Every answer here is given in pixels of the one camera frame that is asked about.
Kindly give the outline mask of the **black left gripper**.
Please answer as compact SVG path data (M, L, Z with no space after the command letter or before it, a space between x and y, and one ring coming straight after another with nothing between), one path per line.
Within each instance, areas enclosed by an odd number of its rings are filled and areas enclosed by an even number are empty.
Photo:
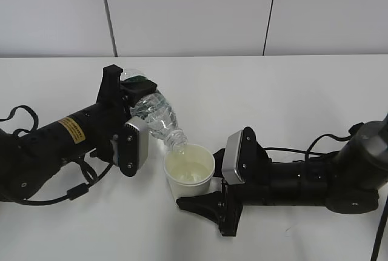
M155 93L157 84L146 78L130 78L120 82L123 69L117 65L103 68L96 103L96 149L107 163L118 163L118 134L129 120L129 107L144 96Z

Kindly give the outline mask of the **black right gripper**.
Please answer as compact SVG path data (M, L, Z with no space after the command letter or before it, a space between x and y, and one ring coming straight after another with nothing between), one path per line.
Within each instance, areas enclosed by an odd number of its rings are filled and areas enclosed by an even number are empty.
M268 205L271 200L272 159L261 170L258 182L229 185L221 174L225 148L217 151L214 176L222 179L221 191L192 196L180 197L176 200L179 209L202 216L218 226L223 237L235 237L243 205Z

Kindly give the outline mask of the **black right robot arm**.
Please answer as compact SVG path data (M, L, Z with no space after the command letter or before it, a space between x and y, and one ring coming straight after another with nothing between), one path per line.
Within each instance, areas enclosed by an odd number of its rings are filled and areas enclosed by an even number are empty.
M317 206L334 213L364 214L378 208L387 183L387 121L358 123L341 137L342 149L275 162L250 127L233 133L214 154L221 189L179 197L179 209L214 222L223 236L236 236L243 208Z

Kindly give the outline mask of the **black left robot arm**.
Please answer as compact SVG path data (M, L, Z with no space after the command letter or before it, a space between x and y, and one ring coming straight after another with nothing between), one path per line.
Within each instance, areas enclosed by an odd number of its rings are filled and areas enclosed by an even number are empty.
M21 205L45 206L74 200L88 193L103 173L97 173L86 156L98 158L122 174L134 176L148 156L147 124L132 113L157 85L143 76L126 79L122 68L103 69L96 102L46 126L39 126L37 114L26 107L33 119L31 129L1 133L1 200ZM53 200L33 200L42 186L62 167L79 165L85 182Z

